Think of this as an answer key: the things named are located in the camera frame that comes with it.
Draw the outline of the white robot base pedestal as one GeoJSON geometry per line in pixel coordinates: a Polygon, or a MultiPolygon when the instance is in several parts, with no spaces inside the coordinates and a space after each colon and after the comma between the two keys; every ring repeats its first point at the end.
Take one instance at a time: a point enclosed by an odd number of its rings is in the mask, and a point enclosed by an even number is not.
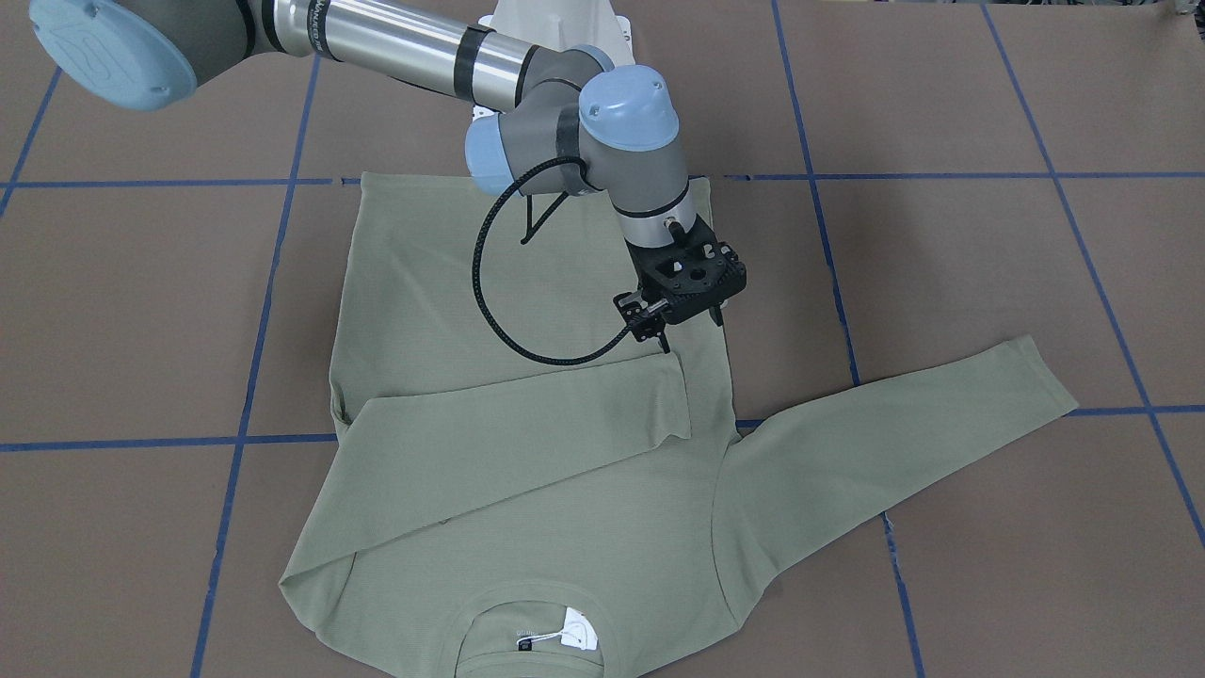
{"type": "Polygon", "coordinates": [[[630,22],[610,1],[499,1],[481,23],[548,51],[590,45],[616,66],[635,63],[630,22]]]}

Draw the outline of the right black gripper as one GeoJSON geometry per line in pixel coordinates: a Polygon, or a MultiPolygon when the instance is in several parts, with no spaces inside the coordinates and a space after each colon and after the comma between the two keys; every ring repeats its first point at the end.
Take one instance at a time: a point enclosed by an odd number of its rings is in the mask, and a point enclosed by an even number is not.
{"type": "MultiPolygon", "coordinates": [[[[690,228],[677,220],[668,224],[670,243],[662,248],[627,244],[637,275],[637,289],[647,303],[668,300],[663,313],[668,325],[681,325],[706,314],[715,325],[725,325],[723,309],[728,299],[743,291],[747,267],[731,244],[715,236],[715,229],[696,216],[690,228]]],[[[666,323],[657,322],[657,342],[663,353],[671,350],[666,323]]]]}

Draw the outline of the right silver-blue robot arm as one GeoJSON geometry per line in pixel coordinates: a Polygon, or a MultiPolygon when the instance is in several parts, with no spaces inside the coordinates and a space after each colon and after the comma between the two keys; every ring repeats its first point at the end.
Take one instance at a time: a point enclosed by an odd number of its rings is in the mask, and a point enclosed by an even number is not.
{"type": "Polygon", "coordinates": [[[509,197],[610,197],[637,276],[615,306],[621,335],[637,342],[668,350],[668,326],[700,314],[723,325],[725,301],[746,287],[746,266],[692,196],[666,79],[594,45],[551,51],[400,1],[33,1],[27,17],[64,73],[128,110],[181,102],[268,52],[325,57],[489,110],[465,140],[471,177],[495,199],[471,288],[490,330],[534,362],[556,359],[518,344],[482,285],[484,244],[509,197]]]}

